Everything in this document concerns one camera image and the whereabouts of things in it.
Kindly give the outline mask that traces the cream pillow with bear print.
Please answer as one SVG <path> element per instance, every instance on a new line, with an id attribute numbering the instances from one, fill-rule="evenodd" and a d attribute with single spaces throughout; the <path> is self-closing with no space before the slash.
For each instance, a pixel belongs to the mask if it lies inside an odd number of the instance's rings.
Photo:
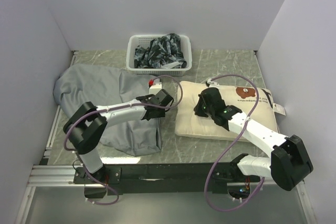
<path id="1" fill-rule="evenodd" d="M 216 125 L 211 118 L 195 115 L 194 108 L 199 101 L 198 95 L 206 89 L 206 85 L 188 81 L 182 81 L 180 84 L 183 94 L 181 91 L 177 93 L 177 97 L 182 98 L 182 101 L 177 108 L 175 134 L 211 140 L 234 140 L 236 133 Z M 256 91 L 251 87 L 220 85 L 218 89 L 227 105 L 234 105 L 245 113 L 248 113 L 255 104 Z M 259 102 L 251 115 L 252 119 L 273 131 L 278 131 L 275 114 L 285 115 L 285 108 L 274 103 L 270 90 L 259 88 L 258 92 Z"/>

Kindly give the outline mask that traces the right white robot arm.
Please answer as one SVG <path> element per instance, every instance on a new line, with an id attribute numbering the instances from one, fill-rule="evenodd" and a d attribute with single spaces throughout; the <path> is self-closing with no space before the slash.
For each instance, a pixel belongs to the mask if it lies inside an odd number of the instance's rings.
<path id="1" fill-rule="evenodd" d="M 313 171 L 300 137 L 277 133 L 251 119 L 238 107 L 225 104 L 216 87 L 203 90 L 198 97 L 195 115 L 211 118 L 216 125 L 237 133 L 267 154 L 267 157 L 241 154 L 232 160 L 230 175 L 235 181 L 241 182 L 247 176 L 269 177 L 280 188 L 291 191 Z"/>

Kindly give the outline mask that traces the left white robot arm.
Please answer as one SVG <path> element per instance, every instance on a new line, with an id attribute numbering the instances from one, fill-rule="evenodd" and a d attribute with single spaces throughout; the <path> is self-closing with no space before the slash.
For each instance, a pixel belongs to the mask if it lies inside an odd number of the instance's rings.
<path id="1" fill-rule="evenodd" d="M 163 118 L 173 101 L 174 98 L 161 89 L 157 94 L 140 96 L 121 104 L 95 106 L 92 102 L 86 102 L 81 105 L 63 131 L 86 168 L 87 178 L 99 183 L 108 177 L 107 168 L 97 150 L 105 129 L 128 121 Z"/>

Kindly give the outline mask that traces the grey pillowcase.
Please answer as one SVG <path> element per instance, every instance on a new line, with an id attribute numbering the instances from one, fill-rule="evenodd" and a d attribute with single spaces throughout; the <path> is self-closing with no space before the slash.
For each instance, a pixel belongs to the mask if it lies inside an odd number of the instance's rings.
<path id="1" fill-rule="evenodd" d="M 85 102 L 116 105 L 146 95 L 152 78 L 114 67 L 75 64 L 55 82 L 53 96 L 65 114 L 72 117 Z M 131 156 L 158 153 L 162 148 L 160 121 L 136 120 L 109 126 L 100 143 Z"/>

